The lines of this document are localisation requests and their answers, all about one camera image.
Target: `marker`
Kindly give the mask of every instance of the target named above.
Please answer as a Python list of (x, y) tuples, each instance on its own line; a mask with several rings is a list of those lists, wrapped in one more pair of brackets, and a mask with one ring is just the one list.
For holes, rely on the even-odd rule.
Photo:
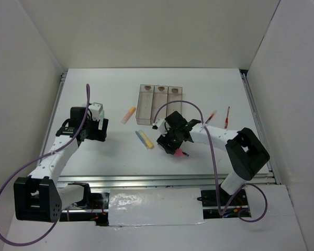
[(130, 108), (130, 110), (127, 112), (127, 114), (124, 116), (124, 118), (121, 120), (122, 124), (127, 123), (128, 119), (130, 119), (131, 115), (136, 111), (136, 107), (133, 106)]
[(143, 138), (145, 144), (147, 145), (147, 148), (153, 149), (153, 144), (152, 144), (151, 140), (148, 138), (148, 136), (142, 130), (139, 130), (138, 133)]
[(214, 117), (214, 115), (215, 115), (217, 112), (218, 112), (217, 110), (213, 111), (213, 113), (209, 116), (209, 118), (207, 119), (207, 121), (206, 121), (205, 124), (208, 124), (209, 121)]
[(230, 111), (230, 106), (228, 106), (227, 117), (226, 117), (226, 121), (225, 121), (225, 129), (227, 129), (227, 127), (228, 127), (229, 111)]
[(137, 137), (141, 140), (141, 142), (143, 143), (143, 145), (145, 145), (145, 147), (146, 147), (147, 149), (149, 149), (149, 148), (148, 148), (148, 145), (145, 143), (145, 141), (144, 141), (144, 139), (142, 138), (142, 136), (140, 135), (140, 133), (139, 133), (138, 131), (135, 131), (135, 133), (136, 133)]

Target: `white table surface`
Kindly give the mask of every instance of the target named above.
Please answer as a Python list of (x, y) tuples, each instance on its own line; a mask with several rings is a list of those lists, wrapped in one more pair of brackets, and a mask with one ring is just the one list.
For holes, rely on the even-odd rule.
[[(118, 227), (95, 226), (94, 222), (60, 222), (40, 242), (16, 250), (107, 250), (107, 251), (306, 251), (301, 231), (282, 185), (261, 186), (268, 199), (266, 216), (256, 223), (245, 223), (237, 218), (206, 220), (199, 225)], [(264, 208), (261, 194), (246, 188), (253, 217)], [(14, 242), (32, 241), (45, 233), (51, 224), (18, 221), (15, 217), (7, 238)]]
[[(230, 106), (230, 130), (257, 130), (238, 69), (69, 69), (46, 144), (50, 149), (56, 131), (70, 115), (70, 108), (86, 103), (85, 85), (91, 86), (90, 102), (101, 102), (109, 119), (106, 142), (86, 140), (70, 158), (62, 176), (205, 175), (213, 174), (208, 145), (185, 142), (190, 157), (176, 158), (156, 145), (159, 133), (151, 126), (137, 125), (135, 114), (120, 123), (138, 102), (140, 84), (183, 87), (183, 100), (195, 103), (209, 125), (223, 128)], [(198, 112), (183, 104), (183, 116), (199, 119)], [(142, 129), (154, 143), (147, 150), (135, 134)], [(232, 171), (227, 152), (215, 149), (219, 174)], [(265, 165), (259, 174), (267, 174)]]

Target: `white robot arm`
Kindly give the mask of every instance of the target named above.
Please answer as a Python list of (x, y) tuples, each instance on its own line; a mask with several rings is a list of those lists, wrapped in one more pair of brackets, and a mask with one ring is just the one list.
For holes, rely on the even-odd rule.
[[(177, 111), (163, 120), (157, 121), (154, 129), (161, 132), (158, 145), (169, 154), (175, 154), (183, 141), (209, 145), (206, 130), (201, 121), (187, 122)], [(268, 162), (270, 156), (252, 130), (225, 130), (206, 126), (213, 146), (227, 151), (233, 171), (222, 182), (220, 188), (228, 195), (233, 195), (245, 182), (250, 181)]]
[(68, 144), (77, 132), (86, 107), (72, 107), (70, 118), (57, 131), (51, 154), (43, 159), (28, 175), (19, 177), (14, 183), (16, 218), (19, 220), (56, 222), (60, 212), (73, 203), (88, 203), (91, 190), (88, 184), (73, 183), (57, 189), (56, 184), (66, 163), (85, 140), (106, 140), (108, 120), (104, 118), (103, 105), (93, 103), (88, 106), (88, 116), (78, 136)]

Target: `white panel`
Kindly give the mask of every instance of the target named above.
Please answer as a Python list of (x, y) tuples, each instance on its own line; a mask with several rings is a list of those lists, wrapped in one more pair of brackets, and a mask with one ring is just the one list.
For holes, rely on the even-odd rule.
[(314, 250), (314, 1), (281, 1), (248, 80), (269, 152)]
[[(296, 217), (290, 213), (290, 205), (283, 203), (276, 211), (280, 202), (289, 200), (285, 186), (261, 188), (265, 189), (271, 214), (257, 223), (245, 223), (237, 218), (207, 220), (204, 224), (187, 226), (101, 227), (93, 222), (61, 222), (37, 244), (24, 248), (5, 245), (4, 251), (75, 251), (86, 247), (88, 250), (116, 251), (306, 251)], [(255, 193), (258, 191), (250, 188), (248, 198)], [(258, 213), (256, 207), (251, 210)], [(32, 241), (49, 227), (49, 223), (17, 221), (14, 218), (8, 237), (17, 242)]]
[(194, 225), (204, 222), (200, 188), (112, 189), (110, 226)]
[[(182, 149), (190, 156), (177, 158), (156, 146), (159, 131), (151, 126), (137, 125), (132, 116), (124, 125), (121, 119), (138, 102), (140, 84), (173, 85), (183, 87), (183, 99), (195, 103), (208, 118), (218, 110), (210, 126), (223, 128), (230, 109), (230, 130), (252, 129), (256, 126), (237, 69), (69, 69), (62, 95), (51, 127), (47, 148), (55, 133), (70, 115), (70, 108), (86, 102), (85, 84), (91, 86), (91, 102), (104, 105), (109, 119), (106, 142), (85, 140), (68, 161), (62, 176), (100, 175), (188, 175), (212, 174), (211, 153), (208, 145), (184, 142)], [(200, 119), (198, 111), (183, 105), (187, 120)], [(148, 150), (135, 134), (143, 130), (155, 148)], [(232, 171), (226, 151), (215, 148), (218, 173)], [(267, 174), (265, 165), (261, 174)]]
[[(16, 1), (0, 0), (0, 185), (19, 166), (38, 156), (59, 77), (46, 45)], [(3, 235), (13, 210), (10, 184), (0, 200)]]
[(247, 69), (279, 0), (21, 0), (66, 68)]

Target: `purple cable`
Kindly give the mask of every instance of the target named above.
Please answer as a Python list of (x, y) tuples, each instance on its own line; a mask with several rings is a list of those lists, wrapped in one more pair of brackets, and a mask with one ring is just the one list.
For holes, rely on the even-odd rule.
[[(89, 84), (86, 84), (86, 94), (87, 94), (87, 104), (89, 104), (89, 95), (90, 95), (90, 91), (89, 91)], [(82, 129), (84, 123), (85, 123), (85, 120), (86, 120), (86, 117), (87, 117), (87, 112), (88, 112), (88, 105), (86, 105), (86, 109), (85, 109), (85, 114), (84, 114), (84, 118), (78, 128), (78, 130), (76, 131), (76, 133), (73, 135), (73, 137), (70, 139), (70, 141), (68, 141), (68, 143), (66, 143), (65, 145), (61, 146), (60, 148), (56, 149), (55, 151), (53, 152), (59, 152), (61, 150), (63, 150), (65, 147), (67, 147), (68, 145), (70, 145), (72, 143), (72, 141), (75, 140), (75, 138), (78, 136), (80, 130)], [(0, 188), (0, 195), (2, 194), (3, 190), (5, 189), (5, 187), (7, 186), (7, 184), (14, 178), (15, 175), (17, 175), (20, 171), (22, 171), (23, 169), (25, 169), (26, 167), (30, 166), (31, 164), (35, 163), (36, 161), (42, 159), (42, 158), (46, 158), (46, 157), (49, 157), (51, 154), (53, 154), (53, 152), (50, 152), (50, 153), (47, 153), (47, 154), (44, 154), (40, 157), (38, 157), (37, 159), (34, 159), (33, 161), (30, 161), (28, 162), (27, 164), (23, 165), (22, 167), (20, 167), (19, 169), (17, 169), (12, 175), (10, 175), (10, 177), (4, 182), (4, 184), (1, 186)], [(32, 242), (26, 242), (26, 243), (15, 243), (15, 242), (11, 242), (9, 240), (7, 240), (1, 233), (0, 233), (0, 239), (8, 244), (8, 245), (11, 245), (11, 246), (16, 246), (16, 247), (24, 247), (24, 246), (29, 246), (29, 245), (32, 245), (40, 240), (42, 240), (44, 237), (46, 237), (50, 232), (51, 230), (56, 226), (57, 222), (55, 222), (51, 227), (50, 229), (45, 233), (43, 234), (41, 237), (39, 237), (38, 239), (32, 241)]]
[(227, 211), (227, 209), (228, 209), (228, 206), (230, 205), (231, 201), (235, 198), (235, 196), (239, 193), (239, 191), (241, 191), (241, 189), (242, 189), (243, 187), (245, 187), (246, 185), (249, 185), (249, 186), (253, 186), (254, 188), (256, 188), (256, 189), (263, 195), (264, 200), (265, 200), (265, 209), (264, 209), (264, 212), (263, 212), (263, 214), (262, 214), (260, 217), (258, 217), (258, 218), (255, 219), (255, 220), (245, 220), (245, 219), (241, 218), (241, 212), (242, 212), (242, 211), (245, 211), (245, 210), (247, 210), (247, 209), (242, 209), (241, 211), (239, 211), (238, 217), (239, 217), (240, 220), (245, 221), (245, 222), (256, 222), (256, 221), (261, 220), (261, 219), (265, 216), (265, 214), (266, 214), (266, 212), (267, 212), (267, 207), (268, 207), (267, 198), (266, 198), (264, 192), (263, 192), (258, 186), (254, 185), (254, 184), (251, 184), (251, 183), (243, 184), (239, 189), (237, 189), (237, 191), (236, 191), (236, 192), (230, 197), (230, 199), (228, 200), (228, 202), (227, 202), (225, 208), (224, 208), (223, 210), (221, 209), (220, 190), (219, 190), (219, 179), (218, 179), (218, 171), (217, 171), (217, 167), (216, 167), (216, 160), (215, 160), (215, 153), (214, 153), (213, 142), (212, 142), (212, 140), (211, 140), (209, 130), (208, 130), (208, 128), (206, 127), (206, 124), (204, 123), (204, 116), (203, 116), (203, 113), (201, 112), (201, 110), (199, 109), (199, 107), (197, 107), (196, 105), (194, 105), (192, 102), (189, 102), (189, 101), (184, 101), (184, 100), (170, 101), (170, 102), (167, 102), (167, 103), (163, 104), (163, 105), (157, 110), (157, 113), (156, 113), (156, 115), (155, 115), (155, 117), (154, 117), (153, 122), (154, 122), (154, 123), (156, 122), (157, 115), (158, 115), (158, 113), (160, 112), (160, 110), (161, 110), (163, 107), (167, 106), (168, 104), (177, 103), (177, 102), (187, 103), (187, 104), (190, 104), (190, 105), (194, 106), (194, 107), (198, 110), (198, 112), (199, 112), (199, 114), (200, 114), (201, 122), (202, 122), (202, 124), (203, 124), (203, 127), (204, 127), (205, 131), (207, 132), (208, 142), (209, 142), (210, 152), (211, 152), (211, 159), (212, 159), (212, 161), (213, 161), (214, 180), (215, 180), (215, 191), (216, 191), (216, 200), (217, 200), (217, 204), (218, 204), (218, 211), (219, 211), (219, 214), (220, 214), (221, 216), (224, 215), (224, 214), (226, 213), (226, 211)]

